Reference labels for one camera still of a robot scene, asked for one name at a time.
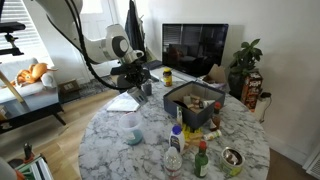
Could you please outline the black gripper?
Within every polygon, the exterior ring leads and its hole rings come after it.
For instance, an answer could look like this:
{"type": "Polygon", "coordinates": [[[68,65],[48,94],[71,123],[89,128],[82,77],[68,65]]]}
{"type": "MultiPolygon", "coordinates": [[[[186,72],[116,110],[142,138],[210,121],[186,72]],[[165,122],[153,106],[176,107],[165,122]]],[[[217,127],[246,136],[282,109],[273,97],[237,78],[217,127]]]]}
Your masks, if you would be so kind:
{"type": "Polygon", "coordinates": [[[117,86],[123,89],[140,88],[151,78],[150,72],[140,62],[122,64],[111,69],[112,75],[117,75],[117,86]]]}

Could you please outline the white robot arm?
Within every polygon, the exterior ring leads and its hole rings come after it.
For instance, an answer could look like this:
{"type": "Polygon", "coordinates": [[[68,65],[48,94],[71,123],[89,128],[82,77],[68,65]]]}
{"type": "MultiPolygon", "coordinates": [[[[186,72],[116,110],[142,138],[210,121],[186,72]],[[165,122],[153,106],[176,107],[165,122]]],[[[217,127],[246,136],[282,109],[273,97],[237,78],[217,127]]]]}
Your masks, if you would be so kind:
{"type": "Polygon", "coordinates": [[[35,0],[45,11],[52,26],[84,57],[92,76],[101,84],[111,89],[127,90],[140,88],[149,78],[149,71],[143,67],[142,50],[131,46],[125,29],[120,24],[109,25],[105,35],[99,33],[93,38],[88,34],[88,25],[84,25],[82,15],[83,0],[35,0]],[[127,86],[120,87],[104,81],[93,64],[119,60],[120,66],[111,69],[111,75],[123,75],[127,86]]]}

